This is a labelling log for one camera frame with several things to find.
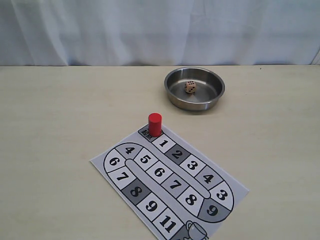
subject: white curtain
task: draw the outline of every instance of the white curtain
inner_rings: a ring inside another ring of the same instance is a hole
[[[0,0],[0,65],[320,64],[320,0]]]

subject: table surface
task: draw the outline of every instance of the table surface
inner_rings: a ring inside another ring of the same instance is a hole
[[[89,160],[159,112],[250,190],[212,239],[318,240],[320,67],[206,66],[202,113],[169,102],[175,68],[0,67],[0,239],[155,239]]]

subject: game board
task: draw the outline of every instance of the game board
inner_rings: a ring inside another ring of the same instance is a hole
[[[205,240],[249,190],[162,125],[148,124],[91,163],[159,240]]]

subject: red game piece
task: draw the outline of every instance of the red game piece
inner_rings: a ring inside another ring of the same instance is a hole
[[[162,116],[159,113],[151,113],[149,115],[149,134],[152,137],[161,135]]]

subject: metal bowl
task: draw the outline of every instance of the metal bowl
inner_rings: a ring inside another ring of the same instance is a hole
[[[195,93],[185,91],[187,81],[195,82]],[[171,71],[165,77],[164,87],[171,103],[188,111],[212,108],[225,92],[224,81],[214,72],[200,67],[181,67]]]

